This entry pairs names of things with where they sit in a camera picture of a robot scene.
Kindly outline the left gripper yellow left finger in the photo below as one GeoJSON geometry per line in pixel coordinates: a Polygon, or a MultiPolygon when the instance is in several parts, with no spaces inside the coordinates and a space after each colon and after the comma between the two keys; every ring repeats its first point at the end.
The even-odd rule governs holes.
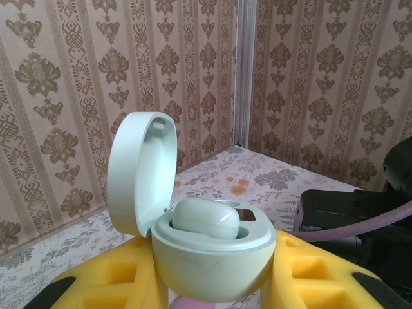
{"type": "Polygon", "coordinates": [[[52,308],[167,308],[151,240],[133,238],[57,276],[43,291],[52,308]]]}

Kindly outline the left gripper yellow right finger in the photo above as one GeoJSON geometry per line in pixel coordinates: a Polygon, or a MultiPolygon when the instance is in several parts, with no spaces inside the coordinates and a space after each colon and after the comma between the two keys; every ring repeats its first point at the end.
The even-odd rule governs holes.
{"type": "Polygon", "coordinates": [[[264,309],[411,308],[377,275],[278,230],[271,273],[261,287],[264,309]]]}

